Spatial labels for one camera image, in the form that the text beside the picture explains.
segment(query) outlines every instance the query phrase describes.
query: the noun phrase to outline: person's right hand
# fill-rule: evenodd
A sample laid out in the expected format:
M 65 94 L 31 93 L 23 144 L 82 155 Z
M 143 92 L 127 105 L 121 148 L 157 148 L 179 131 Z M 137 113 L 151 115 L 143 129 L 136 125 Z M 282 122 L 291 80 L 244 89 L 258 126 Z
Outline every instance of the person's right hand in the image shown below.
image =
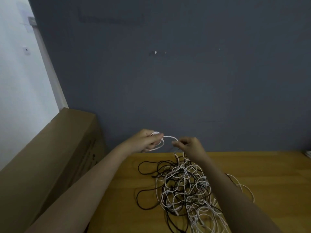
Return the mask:
M 196 137 L 182 137 L 179 141 L 173 141 L 172 144 L 184 151 L 187 157 L 196 164 L 200 165 L 208 159 L 208 155 Z

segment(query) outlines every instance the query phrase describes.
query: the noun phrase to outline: tangled cable pile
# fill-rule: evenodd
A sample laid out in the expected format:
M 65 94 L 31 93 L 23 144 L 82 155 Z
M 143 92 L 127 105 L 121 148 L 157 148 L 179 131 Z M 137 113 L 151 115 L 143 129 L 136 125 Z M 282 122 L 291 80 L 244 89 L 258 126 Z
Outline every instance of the tangled cable pile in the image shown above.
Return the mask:
M 155 188 L 139 191 L 136 196 L 137 205 L 144 210 L 150 210 L 160 205 L 166 212 L 166 223 L 172 232 L 175 232 L 172 229 L 174 228 L 177 232 L 184 233 L 189 226 L 191 233 L 203 233 L 207 230 L 212 233 L 228 232 L 228 225 L 200 166 L 193 164 L 185 157 L 184 153 L 180 157 L 174 153 L 174 156 L 176 162 L 171 160 L 143 161 L 138 165 L 138 171 L 141 174 L 152 175 L 152 178 L 155 179 Z M 142 173 L 139 168 L 143 163 L 157 164 L 156 171 Z M 243 191 L 242 186 L 244 185 L 241 185 L 236 178 L 235 180 L 238 183 L 236 185 Z M 154 190 L 156 190 L 157 204 L 150 208 L 143 208 L 138 201 L 139 194 Z M 170 215 L 187 216 L 186 228 L 178 228 Z

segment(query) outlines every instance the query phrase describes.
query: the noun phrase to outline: cardboard box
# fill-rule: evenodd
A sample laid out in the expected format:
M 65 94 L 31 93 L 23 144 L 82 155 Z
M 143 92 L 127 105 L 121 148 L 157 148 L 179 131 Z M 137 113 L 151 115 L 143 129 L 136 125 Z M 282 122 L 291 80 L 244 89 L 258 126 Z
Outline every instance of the cardboard box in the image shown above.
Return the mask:
M 106 154 L 95 114 L 62 109 L 0 172 L 1 232 L 24 232 Z

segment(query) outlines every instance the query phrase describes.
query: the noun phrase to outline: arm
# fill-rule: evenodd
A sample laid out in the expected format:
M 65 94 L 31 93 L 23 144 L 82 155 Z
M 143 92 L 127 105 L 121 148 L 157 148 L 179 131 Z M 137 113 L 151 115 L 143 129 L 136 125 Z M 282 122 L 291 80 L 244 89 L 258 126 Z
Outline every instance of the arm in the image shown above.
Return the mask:
M 201 166 L 232 233 L 281 233 L 274 222 L 217 168 L 197 138 L 183 137 L 173 145 Z
M 59 197 L 26 233 L 83 232 L 123 160 L 130 154 L 148 151 L 160 142 L 163 134 L 149 135 L 143 129 L 118 145 Z

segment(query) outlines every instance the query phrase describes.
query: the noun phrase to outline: wooden tabletop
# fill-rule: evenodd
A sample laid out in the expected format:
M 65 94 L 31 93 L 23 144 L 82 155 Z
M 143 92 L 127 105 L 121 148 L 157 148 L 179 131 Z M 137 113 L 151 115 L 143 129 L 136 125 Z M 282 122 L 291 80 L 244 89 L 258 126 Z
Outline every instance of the wooden tabletop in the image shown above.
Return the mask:
M 223 152 L 208 153 L 226 173 L 251 189 L 255 203 L 283 232 L 311 232 L 311 159 L 300 152 Z M 154 188 L 150 175 L 137 167 L 145 160 L 174 160 L 172 153 L 143 153 L 129 156 L 120 166 L 96 212 L 88 233 L 170 232 L 164 211 L 158 206 L 142 210 L 136 204 L 139 190 Z M 154 164 L 141 166 L 154 171 Z M 156 203 L 155 192 L 140 196 L 143 207 Z

